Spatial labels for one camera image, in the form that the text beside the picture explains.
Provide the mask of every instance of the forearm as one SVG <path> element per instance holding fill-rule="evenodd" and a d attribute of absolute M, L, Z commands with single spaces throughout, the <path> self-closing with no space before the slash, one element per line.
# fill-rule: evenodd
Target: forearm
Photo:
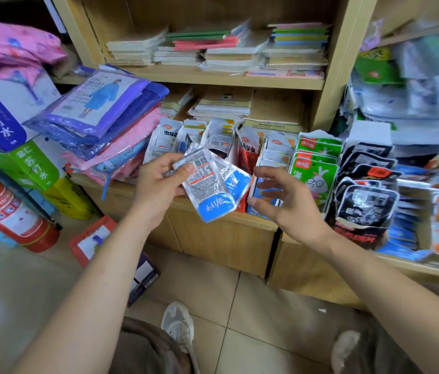
<path fill-rule="evenodd" d="M 132 210 L 87 266 L 14 372 L 107 372 L 140 252 L 145 215 Z"/>
<path fill-rule="evenodd" d="M 439 372 L 439 297 L 337 233 L 320 249 L 391 337 L 426 373 Z"/>

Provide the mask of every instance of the fire extinguisher label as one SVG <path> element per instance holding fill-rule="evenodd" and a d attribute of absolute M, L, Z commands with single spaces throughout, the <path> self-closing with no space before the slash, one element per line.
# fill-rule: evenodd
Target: fire extinguisher label
<path fill-rule="evenodd" d="M 10 190 L 0 194 L 0 224 L 21 237 L 35 233 L 43 223 L 31 208 L 17 198 Z"/>

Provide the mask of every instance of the grout line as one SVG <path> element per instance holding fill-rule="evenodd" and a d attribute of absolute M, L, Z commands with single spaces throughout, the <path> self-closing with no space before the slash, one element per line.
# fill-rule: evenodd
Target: grout line
<path fill-rule="evenodd" d="M 330 368 L 330 365 L 324 364 L 323 362 L 320 362 L 320 361 L 316 361 L 316 360 L 313 359 L 313 358 L 308 358 L 308 357 L 305 357 L 305 356 L 303 356 L 303 355 L 301 355 L 301 354 L 299 354 L 299 353 L 291 352 L 291 351 L 288 350 L 288 349 L 284 349 L 284 348 L 281 348 L 281 347 L 279 347 L 279 346 L 276 346 L 276 345 L 273 345 L 273 344 L 267 343 L 266 341 L 263 341 L 263 340 L 257 339 L 257 338 L 255 338 L 255 337 L 252 337 L 252 336 L 249 336 L 249 335 L 246 335 L 245 333 L 242 333 L 242 332 L 236 331 L 236 330 L 234 330 L 234 329 L 232 329 L 232 328 L 227 328 L 227 329 L 232 330 L 232 331 L 234 331 L 234 332 L 236 332 L 236 333 L 240 333 L 241 335 L 244 335 L 244 336 L 250 337 L 251 339 L 258 340 L 259 342 L 262 342 L 263 344 L 266 344 L 266 345 L 272 346 L 272 347 L 274 347 L 274 348 L 280 349 L 280 350 L 285 351 L 285 352 L 289 352 L 289 353 L 291 353 L 291 354 L 293 354 L 293 355 L 296 355 L 296 356 L 298 356 L 298 357 L 301 357 L 301 358 L 307 359 L 308 361 L 314 362 L 314 363 L 319 364 L 319 365 L 327 366 L 327 367 Z"/>
<path fill-rule="evenodd" d="M 227 326 L 224 329 L 223 341 L 221 342 L 221 348 L 219 349 L 219 355 L 218 355 L 218 359 L 216 361 L 215 373 L 218 370 L 218 363 L 220 362 L 221 352 L 223 350 L 224 339 L 227 336 L 228 322 L 230 321 L 231 309 L 234 307 L 235 297 L 237 296 L 238 283 L 241 280 L 241 274 L 242 274 L 242 271 L 239 270 L 238 271 L 238 278 L 237 278 L 237 285 L 235 286 L 234 298 L 231 301 L 230 312 L 228 314 Z"/>

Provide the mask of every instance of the cartoon rabbit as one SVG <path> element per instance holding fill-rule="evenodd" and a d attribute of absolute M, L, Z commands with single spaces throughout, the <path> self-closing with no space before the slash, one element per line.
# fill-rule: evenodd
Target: cartoon rabbit
<path fill-rule="evenodd" d="M 328 185 L 323 179 L 323 175 L 328 172 L 328 169 L 322 170 L 322 167 L 318 167 L 318 173 L 313 172 L 313 178 L 310 178 L 306 181 L 306 185 L 310 188 L 311 194 L 315 200 L 320 198 L 322 193 L 326 193 L 328 191 Z"/>

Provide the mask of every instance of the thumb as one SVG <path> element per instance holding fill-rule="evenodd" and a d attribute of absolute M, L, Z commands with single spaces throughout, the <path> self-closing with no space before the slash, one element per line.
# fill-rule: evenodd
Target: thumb
<path fill-rule="evenodd" d="M 184 166 L 181 166 L 175 170 L 172 176 L 165 178 L 164 181 L 176 188 L 180 186 L 182 182 L 185 182 L 193 171 L 194 165 L 192 163 L 185 164 Z"/>
<path fill-rule="evenodd" d="M 269 202 L 266 202 L 264 199 L 254 197 L 248 199 L 248 204 L 251 205 L 254 210 L 259 212 L 261 215 L 264 215 L 272 221 L 276 222 L 279 211 L 277 206 L 273 206 Z"/>

